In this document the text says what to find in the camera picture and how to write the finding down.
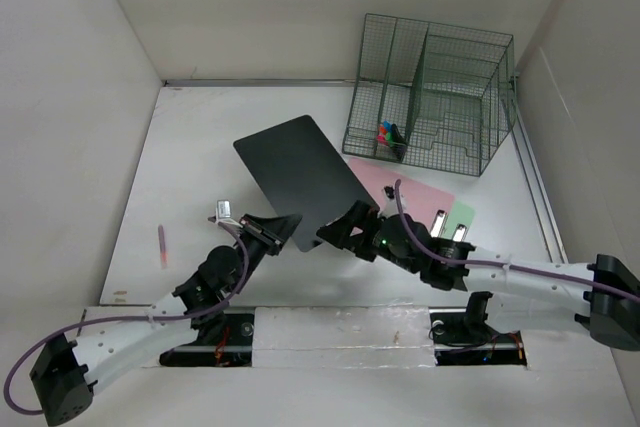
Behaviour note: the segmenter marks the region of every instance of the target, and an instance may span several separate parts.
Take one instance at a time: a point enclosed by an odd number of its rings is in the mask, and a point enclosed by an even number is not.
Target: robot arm
[[[51,426],[64,424],[134,367],[197,338],[215,339],[224,327],[229,291],[241,291],[265,255],[278,255],[300,220],[299,215],[274,219],[245,215],[235,248],[213,249],[184,284],[150,308],[75,341],[67,341],[63,333],[52,337],[30,374],[42,412],[14,410],[43,413]],[[7,393],[5,384],[5,400],[15,406]]]
[[[599,255],[594,264],[518,261],[467,242],[431,237],[423,224],[401,213],[399,199],[398,195],[396,209],[387,206],[382,214],[356,202],[317,235],[361,259],[383,257],[419,274],[422,282],[434,288],[473,292],[463,321],[454,326],[465,334],[486,338],[482,336],[489,326],[503,332],[549,328],[551,319],[555,328],[583,330],[610,347],[640,350],[640,303],[635,297],[640,282],[614,257]],[[13,403],[9,384],[17,367],[43,344],[34,346],[16,364],[5,383],[5,400],[20,413],[44,413],[48,425],[61,425],[86,410],[94,395],[135,366],[196,338],[216,338],[224,326],[222,310],[228,305],[229,291],[237,293],[244,287],[264,255],[277,255],[300,220],[300,216],[259,219],[245,215],[235,248],[213,249],[191,278],[140,315],[127,316],[120,319],[124,322],[76,341],[67,341],[64,334],[53,334],[46,343],[43,340],[44,348],[31,371],[42,411],[28,411]],[[486,265],[488,262],[500,268]],[[527,269],[548,276],[532,276]],[[608,286],[609,291],[585,288],[563,274]],[[531,302],[541,307],[532,310]]]
[[[576,330],[612,348],[640,350],[640,281],[618,259],[598,255],[593,264],[527,262],[467,242],[433,238],[423,224],[400,213],[398,185],[385,189],[395,210],[387,205],[380,215],[356,202],[317,235],[361,259],[383,257],[434,288],[473,292],[464,321],[453,327],[466,330],[467,338],[486,339],[487,327]]]

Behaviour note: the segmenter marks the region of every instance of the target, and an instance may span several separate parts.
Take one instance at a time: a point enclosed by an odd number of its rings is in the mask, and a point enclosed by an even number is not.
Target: wire basket
[[[342,151],[479,176],[516,119],[513,71],[512,35],[367,14]]]

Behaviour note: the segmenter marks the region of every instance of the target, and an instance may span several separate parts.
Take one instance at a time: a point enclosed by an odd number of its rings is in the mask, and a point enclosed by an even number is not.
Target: green paper
[[[441,237],[444,239],[452,239],[459,224],[462,224],[467,228],[468,235],[469,229],[471,228],[471,222],[473,222],[475,215],[476,211],[474,209],[469,207],[467,204],[463,204],[456,200],[453,203],[453,207],[451,207],[451,212],[447,216],[447,221],[444,224]]]

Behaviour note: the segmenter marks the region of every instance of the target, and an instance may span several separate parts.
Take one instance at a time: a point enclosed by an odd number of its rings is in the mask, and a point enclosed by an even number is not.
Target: pink paper
[[[396,180],[400,179],[402,180],[400,190],[407,203],[407,213],[414,220],[422,222],[429,229],[439,210],[444,210],[447,214],[451,213],[455,200],[453,194],[422,184],[362,159],[351,158],[348,165],[380,209],[383,209],[387,203],[383,193],[384,187],[393,186]]]

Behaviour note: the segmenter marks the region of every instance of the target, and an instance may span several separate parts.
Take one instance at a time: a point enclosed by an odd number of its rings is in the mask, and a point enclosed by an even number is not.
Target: cable tie
[[[502,264],[502,269],[504,270],[505,274],[509,273],[509,270],[511,269],[511,255],[509,255],[507,257],[507,260],[504,264]]]

